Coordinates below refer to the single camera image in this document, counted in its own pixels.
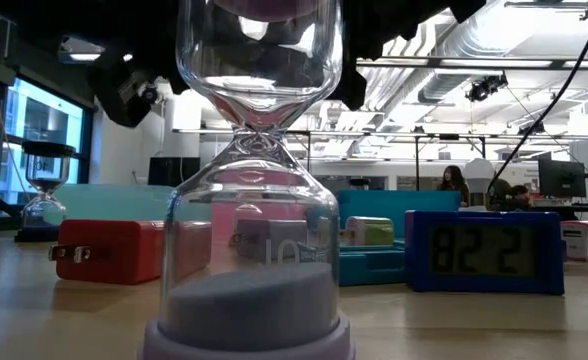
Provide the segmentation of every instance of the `table surface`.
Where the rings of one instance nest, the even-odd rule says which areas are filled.
[[[158,281],[63,281],[48,244],[0,238],[0,360],[135,359]],[[341,289],[359,360],[588,359],[588,272],[566,266],[564,297]]]

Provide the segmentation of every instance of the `digital clock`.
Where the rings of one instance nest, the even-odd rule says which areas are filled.
[[[564,293],[555,213],[408,211],[405,257],[415,291]]]

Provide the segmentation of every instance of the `window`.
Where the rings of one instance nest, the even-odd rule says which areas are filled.
[[[0,103],[5,105],[4,130],[9,140],[8,144],[0,126],[1,199],[20,207],[36,193],[25,178],[27,156],[21,145],[26,140],[73,146],[76,152],[70,161],[67,182],[88,181],[91,111],[24,79],[17,79],[9,87],[0,84]],[[43,171],[53,172],[60,164],[48,166]]]
[[[47,141],[81,150],[83,109],[17,79],[7,92],[5,130],[25,140]]]

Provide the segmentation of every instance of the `hourglass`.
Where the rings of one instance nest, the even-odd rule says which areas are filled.
[[[23,208],[23,224],[16,241],[57,241],[66,209],[53,194],[69,177],[75,149],[40,141],[25,141],[22,148],[27,155],[25,178],[38,193]]]
[[[140,358],[354,359],[337,310],[337,202],[283,145],[339,82],[340,1],[180,3],[179,71],[234,138],[172,195],[161,314]],[[209,242],[189,231],[195,221],[210,224]],[[210,261],[186,272],[198,254],[181,249],[197,241]]]

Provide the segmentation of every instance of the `lcd digits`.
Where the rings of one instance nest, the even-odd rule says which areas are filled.
[[[430,269],[442,275],[535,276],[528,229],[436,228],[430,239]]]

